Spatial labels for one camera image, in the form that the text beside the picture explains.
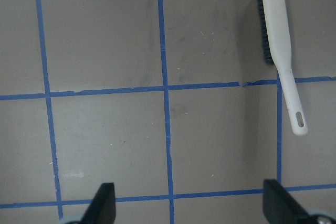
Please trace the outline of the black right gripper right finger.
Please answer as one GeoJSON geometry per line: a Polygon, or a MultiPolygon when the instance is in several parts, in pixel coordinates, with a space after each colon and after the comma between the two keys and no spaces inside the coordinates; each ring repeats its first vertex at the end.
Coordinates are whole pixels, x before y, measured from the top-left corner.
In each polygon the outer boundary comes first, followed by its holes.
{"type": "Polygon", "coordinates": [[[275,179],[264,179],[262,203],[268,223],[326,222],[325,215],[308,213],[275,179]]]}

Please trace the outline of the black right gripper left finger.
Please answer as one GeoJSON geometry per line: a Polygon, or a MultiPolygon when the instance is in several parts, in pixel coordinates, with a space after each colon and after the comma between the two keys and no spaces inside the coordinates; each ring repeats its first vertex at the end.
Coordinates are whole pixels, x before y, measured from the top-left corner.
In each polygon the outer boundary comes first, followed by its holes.
{"type": "Polygon", "coordinates": [[[114,183],[103,183],[79,223],[114,224],[115,219],[116,196],[114,183]]]}

